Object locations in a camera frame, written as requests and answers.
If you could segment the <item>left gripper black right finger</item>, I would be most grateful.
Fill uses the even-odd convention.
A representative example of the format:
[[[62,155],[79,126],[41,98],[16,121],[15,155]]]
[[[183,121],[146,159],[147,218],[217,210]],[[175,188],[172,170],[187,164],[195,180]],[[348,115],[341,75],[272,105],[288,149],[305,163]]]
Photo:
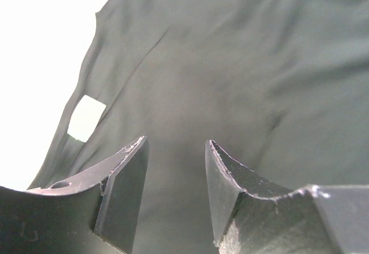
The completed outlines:
[[[205,146],[214,244],[220,253],[367,253],[368,186],[290,190]]]

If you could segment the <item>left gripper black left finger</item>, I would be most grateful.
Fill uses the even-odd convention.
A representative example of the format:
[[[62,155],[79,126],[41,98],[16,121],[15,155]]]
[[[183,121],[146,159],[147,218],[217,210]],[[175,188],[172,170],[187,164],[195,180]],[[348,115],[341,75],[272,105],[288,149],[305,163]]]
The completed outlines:
[[[142,136],[48,188],[1,188],[1,252],[131,253],[148,152]]]

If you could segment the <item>black t shirt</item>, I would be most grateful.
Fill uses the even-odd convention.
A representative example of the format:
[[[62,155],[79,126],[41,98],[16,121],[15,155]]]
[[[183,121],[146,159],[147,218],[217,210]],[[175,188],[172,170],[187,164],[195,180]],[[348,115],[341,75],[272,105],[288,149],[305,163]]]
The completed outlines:
[[[31,187],[140,136],[134,253],[216,253],[209,139],[290,189],[367,184],[368,0],[109,0]]]

